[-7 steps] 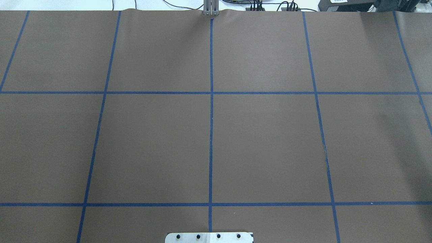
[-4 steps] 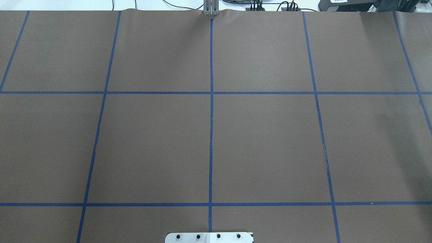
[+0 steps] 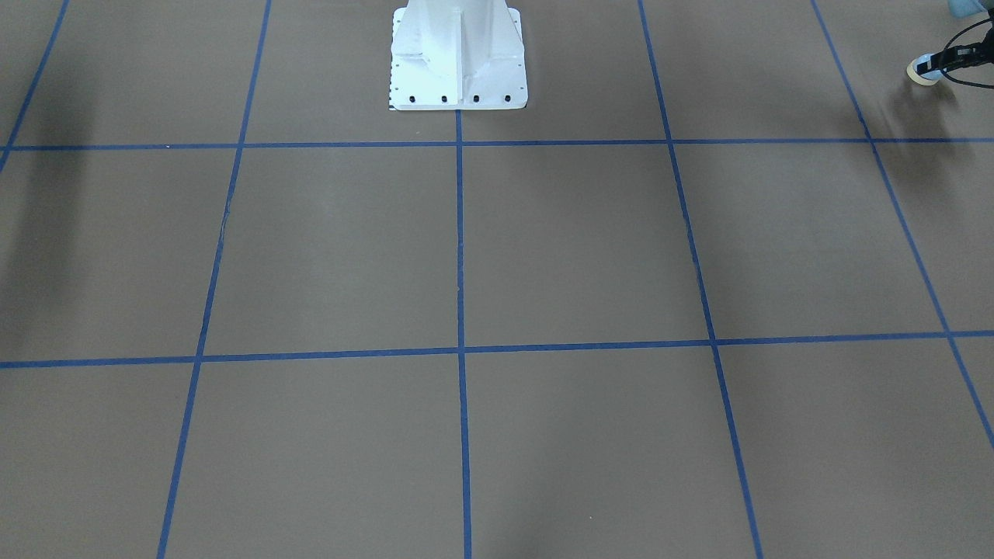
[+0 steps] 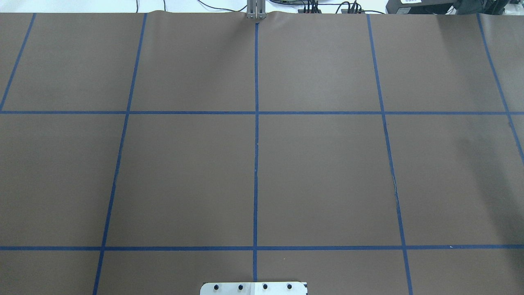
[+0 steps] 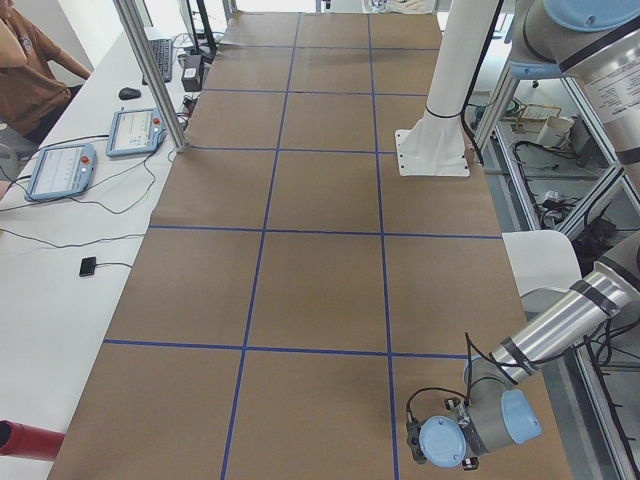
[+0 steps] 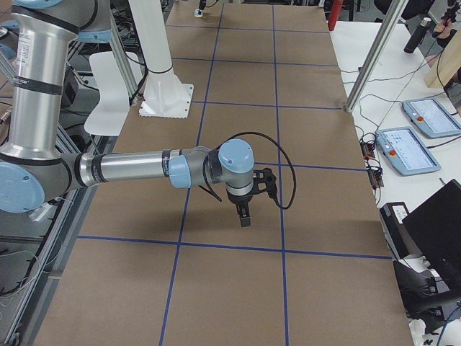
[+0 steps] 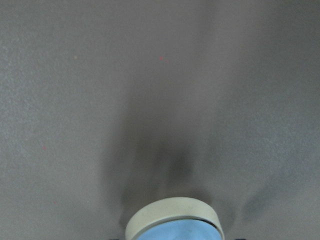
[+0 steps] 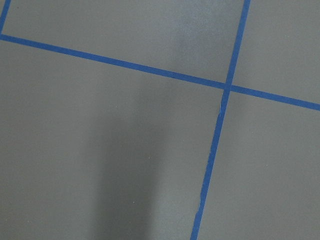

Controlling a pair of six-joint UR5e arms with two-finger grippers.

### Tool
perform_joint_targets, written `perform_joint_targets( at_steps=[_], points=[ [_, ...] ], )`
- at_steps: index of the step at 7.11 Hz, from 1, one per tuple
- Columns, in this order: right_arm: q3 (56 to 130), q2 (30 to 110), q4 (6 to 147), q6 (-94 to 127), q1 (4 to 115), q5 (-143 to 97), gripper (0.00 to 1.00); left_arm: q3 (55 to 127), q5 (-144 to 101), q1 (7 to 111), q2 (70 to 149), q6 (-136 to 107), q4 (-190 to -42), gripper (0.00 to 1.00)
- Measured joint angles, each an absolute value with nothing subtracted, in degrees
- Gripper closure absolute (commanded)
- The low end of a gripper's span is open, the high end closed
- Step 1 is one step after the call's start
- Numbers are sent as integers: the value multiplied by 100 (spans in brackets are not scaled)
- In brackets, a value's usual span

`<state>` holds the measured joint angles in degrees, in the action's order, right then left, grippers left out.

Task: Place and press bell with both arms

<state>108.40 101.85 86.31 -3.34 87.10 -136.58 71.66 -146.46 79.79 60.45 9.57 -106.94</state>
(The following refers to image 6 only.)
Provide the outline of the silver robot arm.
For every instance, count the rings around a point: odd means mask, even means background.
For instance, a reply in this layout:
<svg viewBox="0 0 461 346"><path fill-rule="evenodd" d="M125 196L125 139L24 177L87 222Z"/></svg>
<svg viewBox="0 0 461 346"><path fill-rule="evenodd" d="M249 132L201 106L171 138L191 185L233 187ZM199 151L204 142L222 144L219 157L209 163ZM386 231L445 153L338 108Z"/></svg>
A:
<svg viewBox="0 0 461 346"><path fill-rule="evenodd" d="M1 209L24 213L80 187L166 177L176 188L224 183L242 226L251 222L254 155L241 139L220 148L134 154L61 154L55 147L68 45L108 41L108 1L15 1L17 70L7 142L1 146Z"/></svg>

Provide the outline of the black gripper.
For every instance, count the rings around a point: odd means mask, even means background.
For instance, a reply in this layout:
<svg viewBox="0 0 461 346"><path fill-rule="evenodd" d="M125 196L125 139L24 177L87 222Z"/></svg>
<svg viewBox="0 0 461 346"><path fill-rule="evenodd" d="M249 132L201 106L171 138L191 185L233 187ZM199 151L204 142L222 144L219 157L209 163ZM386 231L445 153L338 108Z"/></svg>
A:
<svg viewBox="0 0 461 346"><path fill-rule="evenodd" d="M229 201L231 201L236 206L241 226L250 226L251 216L249 213L249 203L253 198L252 194L247 193L245 195L234 195L229 191L227 191L226 193Z"/></svg>

